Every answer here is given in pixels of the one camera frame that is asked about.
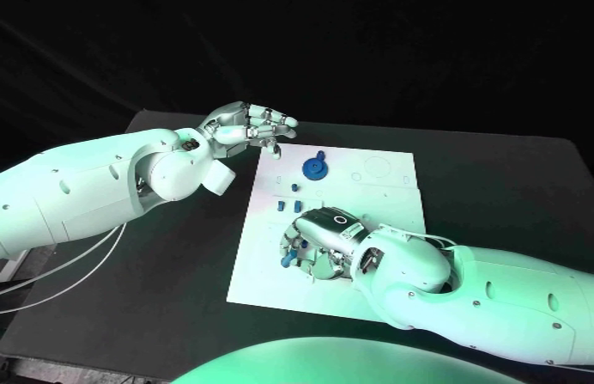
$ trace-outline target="black background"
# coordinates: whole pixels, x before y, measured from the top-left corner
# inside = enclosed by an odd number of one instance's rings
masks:
[[[593,165],[585,0],[0,0],[7,168],[143,107],[567,137]]]

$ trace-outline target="white board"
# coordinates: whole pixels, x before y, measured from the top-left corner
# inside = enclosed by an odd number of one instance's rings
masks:
[[[382,322],[349,279],[313,281],[298,268],[281,267],[278,245],[294,218],[321,206],[350,212],[369,230],[382,222],[424,234],[412,154],[288,143],[280,146],[280,160],[264,149],[259,155],[226,301]],[[301,166],[319,150],[326,154],[327,177],[313,181]],[[278,200],[284,201],[283,212]],[[294,200],[301,201],[301,213],[293,211]]]

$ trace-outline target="blue object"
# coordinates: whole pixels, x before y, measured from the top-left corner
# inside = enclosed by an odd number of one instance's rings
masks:
[[[303,174],[309,180],[321,180],[327,175],[327,164],[324,163],[326,155],[320,150],[314,158],[303,163]]]
[[[291,261],[294,257],[297,256],[297,251],[293,249],[285,255],[284,258],[281,259],[281,266],[284,268],[288,268],[291,266]]]

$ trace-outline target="table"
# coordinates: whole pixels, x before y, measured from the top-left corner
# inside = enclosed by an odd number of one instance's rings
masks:
[[[144,111],[128,131],[196,127],[203,118]],[[431,234],[594,272],[593,178],[569,141],[307,122],[297,131],[293,143],[414,153]],[[128,224],[112,256],[89,279],[17,314],[0,353],[172,380],[249,345],[337,336],[411,345],[525,381],[591,378],[503,360],[427,331],[228,303],[258,149],[249,148],[223,163],[238,174],[223,196],[200,188]],[[46,270],[98,239],[58,246]],[[107,244],[39,281],[27,302],[78,280],[108,248]]]

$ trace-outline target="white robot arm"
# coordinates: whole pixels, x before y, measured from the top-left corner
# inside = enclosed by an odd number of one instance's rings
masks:
[[[352,278],[395,328],[437,332],[525,363],[594,365],[594,275],[518,253],[438,248],[424,238],[445,240],[386,224],[369,231],[347,212],[320,208],[284,233],[281,263],[316,279]]]
[[[242,102],[221,107],[196,128],[154,129],[46,150],[0,173],[0,258],[101,234],[200,184],[222,195],[235,173],[216,160],[248,145],[275,158],[275,136],[297,121]]]

